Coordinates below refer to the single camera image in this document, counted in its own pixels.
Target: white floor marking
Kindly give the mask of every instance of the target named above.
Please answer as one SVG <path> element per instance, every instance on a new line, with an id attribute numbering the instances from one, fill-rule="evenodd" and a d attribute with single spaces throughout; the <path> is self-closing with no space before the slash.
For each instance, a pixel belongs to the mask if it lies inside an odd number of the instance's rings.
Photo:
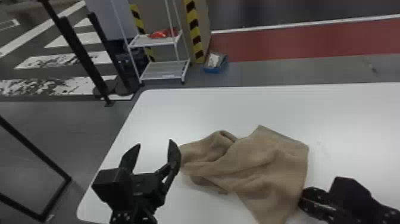
<path id="1" fill-rule="evenodd" d="M 76 4 L 74 4 L 73 6 L 71 6 L 70 8 L 67 8 L 66 10 L 60 12 L 58 14 L 58 16 L 59 17 L 69 16 L 84 6 L 85 6 L 85 1 L 80 1 Z M 19 36 L 17 39 L 14 39 L 10 43 L 4 45 L 3 47 L 0 48 L 0 58 L 6 56 L 10 52 L 13 52 L 15 49 L 19 48 L 20 46 L 24 45 L 28 41 L 32 40 L 37 35 L 43 33 L 44 31 L 46 31 L 53 25 L 54 25 L 54 22 L 51 19 L 49 19 L 49 20 L 43 22 L 42 24 L 36 26 L 32 30 L 29 30 L 28 32 Z"/>
<path id="2" fill-rule="evenodd" d="M 100 37 L 96 32 L 78 33 L 77 36 L 83 45 L 101 43 Z M 61 46 L 69 46 L 63 36 L 57 37 L 54 41 L 47 44 L 45 48 L 59 48 Z"/>
<path id="3" fill-rule="evenodd" d="M 357 17 L 357 18 L 342 18 L 337 20 L 324 20 L 324 21 L 304 22 L 304 23 L 288 23 L 288 24 L 280 24 L 272 26 L 255 26 L 255 27 L 227 29 L 227 30 L 213 30 L 211 31 L 211 33 L 212 34 L 238 33 L 238 32 L 249 32 L 257 30 L 286 29 L 286 28 L 295 28 L 304 26 L 321 26 L 321 25 L 339 24 L 339 23 L 359 23 L 366 21 L 390 20 L 394 18 L 400 18 L 400 14 L 378 15 L 378 16 Z"/>
<path id="4" fill-rule="evenodd" d="M 106 51 L 88 52 L 94 64 L 111 64 L 111 59 Z M 64 67 L 78 64 L 78 58 L 74 53 L 40 55 L 27 58 L 14 69 L 38 69 L 48 67 Z"/>
<path id="5" fill-rule="evenodd" d="M 79 23 L 77 23 L 74 27 L 78 28 L 78 27 L 85 27 L 85 26 L 91 26 L 91 25 L 92 25 L 92 23 L 90 22 L 90 20 L 88 18 L 84 18 Z"/>
<path id="6" fill-rule="evenodd" d="M 106 80 L 114 80 L 116 75 L 102 76 Z M 66 96 L 93 95 L 94 83 L 89 76 L 62 79 L 10 79 L 0 80 L 0 96 Z M 118 96 L 112 94 L 111 100 L 131 100 L 133 94 Z"/>
<path id="7" fill-rule="evenodd" d="M 0 31 L 7 30 L 9 28 L 13 28 L 13 27 L 19 26 L 19 25 L 20 25 L 20 23 L 15 18 L 12 20 L 3 21 L 0 23 L 0 27 L 1 27 Z"/>

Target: metal shelf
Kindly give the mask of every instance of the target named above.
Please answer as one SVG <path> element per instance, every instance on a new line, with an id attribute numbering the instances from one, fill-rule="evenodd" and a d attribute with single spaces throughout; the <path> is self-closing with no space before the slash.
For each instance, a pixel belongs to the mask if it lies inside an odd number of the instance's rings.
<path id="1" fill-rule="evenodd" d="M 161 45 L 175 45 L 178 43 L 180 37 L 182 36 L 182 30 L 174 38 L 158 38 L 151 39 L 148 35 L 137 35 L 130 43 L 129 48 L 139 48 L 143 46 L 161 46 Z"/>
<path id="2" fill-rule="evenodd" d="M 181 79 L 185 80 L 190 59 L 182 61 L 150 62 L 140 80 Z"/>

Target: beige towel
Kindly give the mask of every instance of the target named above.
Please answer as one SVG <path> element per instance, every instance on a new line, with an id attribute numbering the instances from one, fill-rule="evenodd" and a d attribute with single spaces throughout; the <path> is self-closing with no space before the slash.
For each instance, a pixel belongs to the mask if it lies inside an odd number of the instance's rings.
<path id="1" fill-rule="evenodd" d="M 184 174 L 237 193 L 260 224 L 285 223 L 295 210 L 307 173 L 305 144 L 258 126 L 246 138 L 222 130 L 179 148 Z"/>

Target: red panel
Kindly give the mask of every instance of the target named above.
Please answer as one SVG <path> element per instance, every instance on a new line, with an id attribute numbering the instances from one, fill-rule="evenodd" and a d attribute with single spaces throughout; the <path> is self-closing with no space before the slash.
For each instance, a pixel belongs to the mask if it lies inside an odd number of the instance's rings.
<path id="1" fill-rule="evenodd" d="M 229 61 L 400 53 L 400 19 L 214 34 Z"/>

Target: hazard stripe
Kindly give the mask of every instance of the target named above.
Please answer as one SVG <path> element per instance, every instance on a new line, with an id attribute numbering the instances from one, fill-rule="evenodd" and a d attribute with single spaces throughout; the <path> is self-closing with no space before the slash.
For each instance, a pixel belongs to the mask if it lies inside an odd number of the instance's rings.
<path id="1" fill-rule="evenodd" d="M 130 5 L 130 10 L 131 10 L 131 12 L 133 14 L 133 17 L 135 18 L 137 30 L 142 35 L 146 34 L 145 24 L 144 24 L 143 20 L 140 17 L 138 5 L 131 4 Z M 145 53 L 150 58 L 151 61 L 155 61 L 154 50 L 152 48 L 146 47 L 145 48 Z"/>
<path id="2" fill-rule="evenodd" d="M 193 52 L 196 63 L 202 64 L 205 61 L 203 44 L 201 42 L 201 33 L 197 15 L 196 4 L 194 0 L 185 0 L 186 20 L 190 29 L 190 38 L 192 39 Z"/>

